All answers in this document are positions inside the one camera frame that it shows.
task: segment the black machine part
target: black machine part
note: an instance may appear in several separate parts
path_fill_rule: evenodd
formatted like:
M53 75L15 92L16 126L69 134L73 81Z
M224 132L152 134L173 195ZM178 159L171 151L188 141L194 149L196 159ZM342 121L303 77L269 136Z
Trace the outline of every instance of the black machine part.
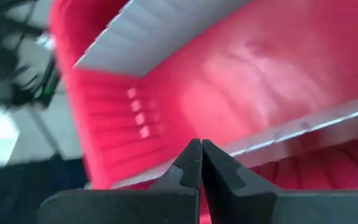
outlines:
M62 192L41 206L38 221L199 223L201 181L212 224L358 223L358 191L283 190L199 139L148 190Z

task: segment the red plastic bin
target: red plastic bin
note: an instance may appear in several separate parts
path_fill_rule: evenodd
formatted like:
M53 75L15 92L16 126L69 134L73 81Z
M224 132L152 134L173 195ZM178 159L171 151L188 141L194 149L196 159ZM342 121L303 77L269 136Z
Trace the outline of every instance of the red plastic bin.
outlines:
M52 9L55 54L94 188L156 178L164 165L143 172L193 138L211 139L284 188L358 188L358 141L337 147L358 139L358 118L323 132L302 121L324 123L320 114L334 120L342 115L331 110L358 106L358 1L251 1L143 78L73 68L125 3L55 0ZM281 126L307 131L276 141L270 135ZM268 143L254 147L260 142Z

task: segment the gray floor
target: gray floor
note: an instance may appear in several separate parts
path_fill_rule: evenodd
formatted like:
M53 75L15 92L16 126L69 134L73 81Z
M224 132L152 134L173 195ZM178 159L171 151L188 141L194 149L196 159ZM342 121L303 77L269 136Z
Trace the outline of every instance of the gray floor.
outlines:
M30 23L46 27L51 4L52 0L39 0ZM29 6L18 7L12 10L10 15L23 19L28 10ZM45 70L51 54L48 50L36 45L31 40L25 40L22 43L20 53L22 63L32 65L33 73L42 73ZM40 110L39 113L62 149L63 157L65 159L79 158L82 156L81 146L62 83L58 88L58 92L59 94L53 98L50 108L44 111ZM10 162L22 163L48 159L53 154L53 149L31 119L28 108L13 111L12 117L19 128L20 136Z

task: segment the red container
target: red container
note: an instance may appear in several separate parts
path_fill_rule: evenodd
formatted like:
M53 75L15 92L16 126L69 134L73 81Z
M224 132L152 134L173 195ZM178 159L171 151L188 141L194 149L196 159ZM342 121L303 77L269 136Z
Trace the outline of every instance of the red container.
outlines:
M143 78L73 68L125 3L52 10L94 188L154 179L201 138L283 188L358 189L357 0L251 1Z

